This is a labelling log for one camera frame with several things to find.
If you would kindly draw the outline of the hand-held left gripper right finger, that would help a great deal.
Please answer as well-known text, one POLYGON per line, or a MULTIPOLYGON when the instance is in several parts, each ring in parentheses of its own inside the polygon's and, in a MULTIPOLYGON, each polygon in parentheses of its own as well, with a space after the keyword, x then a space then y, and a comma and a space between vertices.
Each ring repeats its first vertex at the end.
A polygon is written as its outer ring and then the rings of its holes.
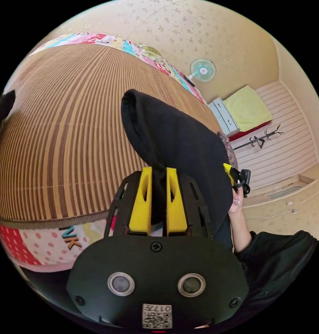
POLYGON ((166 169, 166 230, 167 233, 185 233, 187 219, 177 170, 166 169))

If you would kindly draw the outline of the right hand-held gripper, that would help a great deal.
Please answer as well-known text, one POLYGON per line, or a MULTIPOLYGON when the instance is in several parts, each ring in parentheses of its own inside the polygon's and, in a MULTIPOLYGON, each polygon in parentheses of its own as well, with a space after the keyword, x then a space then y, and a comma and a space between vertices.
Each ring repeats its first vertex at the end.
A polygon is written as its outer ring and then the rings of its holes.
POLYGON ((251 171, 249 169, 242 169, 241 171, 238 171, 236 168, 227 163, 224 163, 223 167, 226 174, 230 178, 233 189, 238 192, 238 189, 241 188, 243 190, 243 197, 247 198, 251 190, 251 171))

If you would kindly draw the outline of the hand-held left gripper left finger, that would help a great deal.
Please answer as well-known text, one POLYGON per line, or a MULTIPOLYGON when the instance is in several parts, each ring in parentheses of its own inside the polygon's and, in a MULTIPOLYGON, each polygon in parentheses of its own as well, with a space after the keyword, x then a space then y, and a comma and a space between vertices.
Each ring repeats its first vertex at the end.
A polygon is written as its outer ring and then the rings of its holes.
POLYGON ((143 168, 129 222, 131 233, 151 232, 152 175, 152 167, 143 168))

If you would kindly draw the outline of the person's right hand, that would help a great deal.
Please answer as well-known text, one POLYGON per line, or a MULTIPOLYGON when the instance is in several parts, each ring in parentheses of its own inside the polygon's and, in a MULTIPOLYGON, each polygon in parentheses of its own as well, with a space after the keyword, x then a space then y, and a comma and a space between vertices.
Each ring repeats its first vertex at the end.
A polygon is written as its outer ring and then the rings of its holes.
POLYGON ((237 212, 242 211, 244 192, 242 187, 237 188, 237 190, 232 190, 233 193, 233 202, 228 211, 229 216, 236 214, 237 212))

